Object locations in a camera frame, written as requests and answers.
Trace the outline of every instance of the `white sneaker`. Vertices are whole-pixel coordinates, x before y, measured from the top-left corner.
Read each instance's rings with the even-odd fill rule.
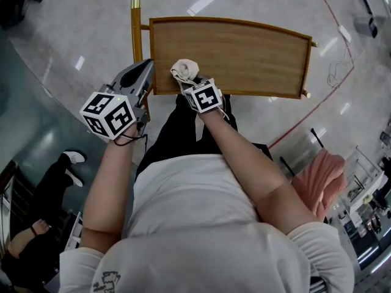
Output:
[[[69,157],[69,159],[71,160],[72,164],[83,163],[83,162],[86,161],[84,156],[81,153],[79,153],[79,152],[76,152],[76,151],[64,151],[63,153],[66,154]]]
[[[83,186],[82,181],[79,178],[77,178],[74,174],[72,174],[69,170],[66,169],[65,174],[72,178],[73,184],[75,184],[78,187]]]

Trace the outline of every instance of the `white cloth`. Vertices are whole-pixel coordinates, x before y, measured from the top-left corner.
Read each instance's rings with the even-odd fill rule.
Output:
[[[182,82],[185,84],[195,85],[192,81],[200,71],[198,64],[192,60],[180,59],[171,68],[172,76],[181,85]]]
[[[257,213],[220,155],[150,165],[134,185],[129,237],[106,255],[60,256],[60,292],[352,292],[353,269],[335,228],[285,236]]]

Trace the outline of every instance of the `person's leg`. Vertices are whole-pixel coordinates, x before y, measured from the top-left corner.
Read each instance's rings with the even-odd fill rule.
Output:
[[[186,98],[178,95],[174,111],[161,129],[155,144],[141,160],[137,176],[154,162],[192,153],[196,143],[196,115],[188,106]]]
[[[54,269],[59,267],[59,254],[55,228],[49,229],[45,234],[40,234],[30,241],[19,255],[19,260],[29,272],[29,282],[39,284],[50,280],[54,275]]]
[[[38,219],[46,220],[49,225],[53,225],[57,220],[65,189],[73,184],[72,178],[65,174],[70,166],[70,158],[62,153],[57,162],[46,171],[34,192],[28,214],[29,225]]]
[[[233,129],[238,131],[238,126],[236,125],[236,118],[232,115],[231,108],[231,96],[224,95],[225,98],[225,113],[228,115],[229,119],[225,117],[225,121],[229,123]],[[197,142],[197,152],[199,154],[221,154],[221,151],[214,141],[212,135],[210,134],[206,126],[203,127],[202,138]]]

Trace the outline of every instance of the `black pants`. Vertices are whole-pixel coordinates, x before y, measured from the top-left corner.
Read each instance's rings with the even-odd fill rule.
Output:
[[[33,196],[28,215],[30,225],[38,219],[46,220],[51,226],[56,225],[65,189],[73,184],[72,178],[65,174],[70,166],[69,157],[62,153],[46,171]]]
[[[43,219],[52,228],[33,238],[19,254],[19,259],[9,252],[3,257],[2,269],[14,286],[43,292],[42,281],[47,281],[53,275],[54,268],[58,267],[59,249],[54,229],[65,189],[73,184],[73,180],[65,174],[70,166],[71,161],[66,154],[61,154],[57,162],[50,166],[35,190],[27,215],[28,226]]]
[[[229,120],[227,118],[225,120],[237,131],[236,119],[231,110],[230,95],[224,97],[225,112],[229,117]],[[192,154],[221,154],[217,143],[206,126],[203,128],[201,140],[196,141],[195,120],[197,112],[188,106],[188,102],[183,95],[177,96],[176,105],[175,110],[161,129],[155,144],[150,147],[142,159],[136,176],[150,164],[165,159]]]

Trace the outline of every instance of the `seated person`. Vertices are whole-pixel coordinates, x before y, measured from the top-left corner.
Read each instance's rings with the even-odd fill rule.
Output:
[[[196,141],[196,116],[178,95],[137,170],[122,240],[134,142],[108,143],[84,207],[81,245],[60,256],[60,292],[306,293],[313,277],[327,292],[352,292],[338,231],[318,221],[219,110],[198,114],[205,126]],[[136,125],[124,134],[137,137]]]
[[[59,218],[65,189],[83,183],[70,171],[71,164],[84,162],[76,151],[63,152],[38,184],[28,218],[28,228],[8,244],[1,268],[14,286],[40,292],[45,275],[58,262],[59,250],[51,226]]]

